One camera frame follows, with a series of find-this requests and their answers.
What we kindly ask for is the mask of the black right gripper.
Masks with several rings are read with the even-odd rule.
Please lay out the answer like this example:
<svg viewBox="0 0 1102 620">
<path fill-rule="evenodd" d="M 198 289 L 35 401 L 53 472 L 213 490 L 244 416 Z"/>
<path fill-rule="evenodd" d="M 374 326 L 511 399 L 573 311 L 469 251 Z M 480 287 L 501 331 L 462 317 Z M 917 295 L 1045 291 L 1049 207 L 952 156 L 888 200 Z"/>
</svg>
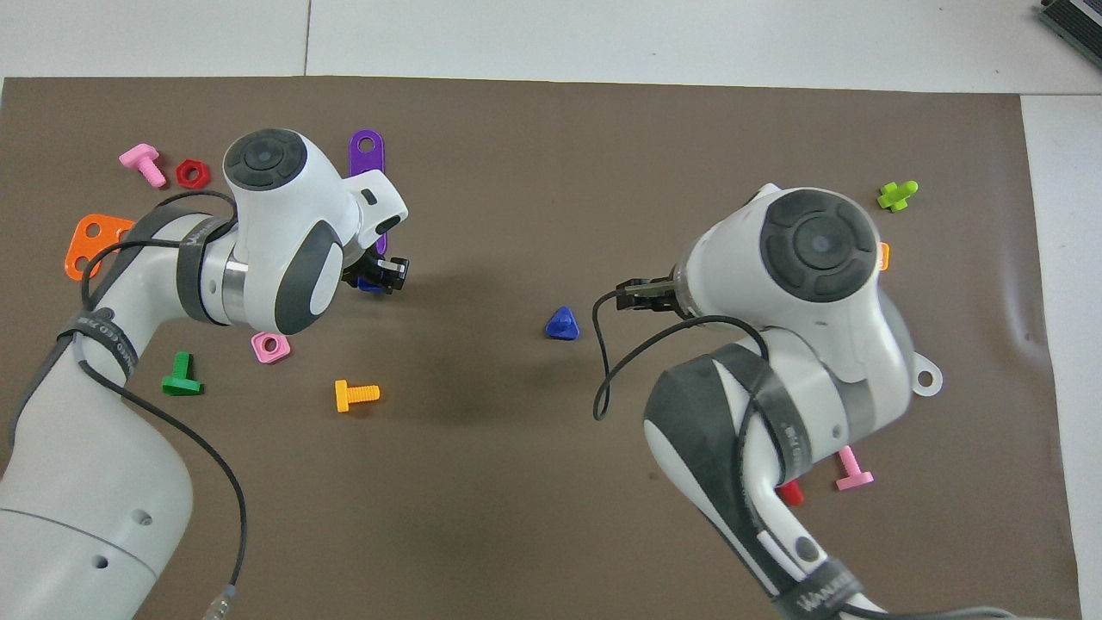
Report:
<svg viewBox="0 0 1102 620">
<path fill-rule="evenodd" d="M 678 301 L 673 278 L 631 278 L 618 283 L 616 309 L 690 315 Z"/>
</svg>

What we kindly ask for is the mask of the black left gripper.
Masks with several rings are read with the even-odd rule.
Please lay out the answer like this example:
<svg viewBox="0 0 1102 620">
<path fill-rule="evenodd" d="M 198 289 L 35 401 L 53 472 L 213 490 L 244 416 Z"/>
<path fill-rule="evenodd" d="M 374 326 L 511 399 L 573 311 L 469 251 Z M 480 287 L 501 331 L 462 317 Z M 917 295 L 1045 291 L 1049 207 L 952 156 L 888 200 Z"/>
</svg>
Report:
<svg viewBox="0 0 1102 620">
<path fill-rule="evenodd" d="M 347 285 L 381 285 L 385 295 L 392 295 L 406 286 L 409 267 L 406 258 L 386 259 L 377 251 L 368 250 L 350 267 L 343 267 L 343 282 Z"/>
</svg>

